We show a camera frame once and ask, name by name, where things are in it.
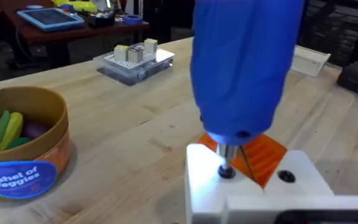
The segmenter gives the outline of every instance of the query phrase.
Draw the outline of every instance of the small white block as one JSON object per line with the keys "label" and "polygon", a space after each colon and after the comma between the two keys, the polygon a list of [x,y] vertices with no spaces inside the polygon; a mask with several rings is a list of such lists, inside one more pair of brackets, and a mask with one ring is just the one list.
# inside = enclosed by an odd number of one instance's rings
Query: small white block
{"label": "small white block", "polygon": [[146,39],[144,41],[144,51],[148,54],[155,54],[157,52],[158,42],[153,39]]}
{"label": "small white block", "polygon": [[128,46],[117,45],[114,48],[114,59],[118,62],[125,62],[127,60]]}

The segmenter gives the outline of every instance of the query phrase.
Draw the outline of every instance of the plastic container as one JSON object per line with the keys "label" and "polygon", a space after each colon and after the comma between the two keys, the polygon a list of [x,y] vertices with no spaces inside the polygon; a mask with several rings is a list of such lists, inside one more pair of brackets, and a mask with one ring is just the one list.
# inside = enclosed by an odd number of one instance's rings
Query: plastic container
{"label": "plastic container", "polygon": [[0,90],[0,116],[3,110],[51,127],[26,144],[0,152],[0,197],[35,197],[52,187],[70,157],[66,103],[54,91],[21,86]]}
{"label": "plastic container", "polygon": [[171,52],[157,49],[155,55],[144,54],[144,61],[137,65],[131,65],[129,62],[116,62],[114,52],[100,55],[93,60],[99,72],[131,86],[172,66],[173,56]]}

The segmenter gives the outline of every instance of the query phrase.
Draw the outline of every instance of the white box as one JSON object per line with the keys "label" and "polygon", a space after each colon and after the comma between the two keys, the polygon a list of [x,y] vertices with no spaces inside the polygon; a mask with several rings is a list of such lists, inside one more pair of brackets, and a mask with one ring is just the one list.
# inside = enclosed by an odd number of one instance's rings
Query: white box
{"label": "white box", "polygon": [[127,51],[128,51],[128,46],[117,45],[114,48],[114,58],[118,62],[125,62],[127,60]]}
{"label": "white box", "polygon": [[331,54],[325,54],[305,47],[296,46],[291,69],[316,77],[321,69],[323,69],[324,64],[330,56]]}
{"label": "white box", "polygon": [[144,52],[148,54],[155,54],[157,52],[158,42],[153,39],[146,39],[144,41]]}

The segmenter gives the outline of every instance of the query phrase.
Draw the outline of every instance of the tablet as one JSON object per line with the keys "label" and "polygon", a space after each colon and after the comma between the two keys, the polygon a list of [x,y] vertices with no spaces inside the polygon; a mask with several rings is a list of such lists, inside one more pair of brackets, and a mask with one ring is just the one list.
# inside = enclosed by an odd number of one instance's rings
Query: tablet
{"label": "tablet", "polygon": [[17,11],[17,15],[45,32],[81,27],[84,24],[81,16],[58,8]]}

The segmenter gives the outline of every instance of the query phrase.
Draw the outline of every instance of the white 3d printed part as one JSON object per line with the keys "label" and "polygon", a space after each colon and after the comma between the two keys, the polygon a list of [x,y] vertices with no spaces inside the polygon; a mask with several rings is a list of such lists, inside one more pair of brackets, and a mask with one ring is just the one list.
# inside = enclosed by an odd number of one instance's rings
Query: white 3d printed part
{"label": "white 3d printed part", "polygon": [[296,46],[291,69],[312,77],[317,77],[331,54]]}

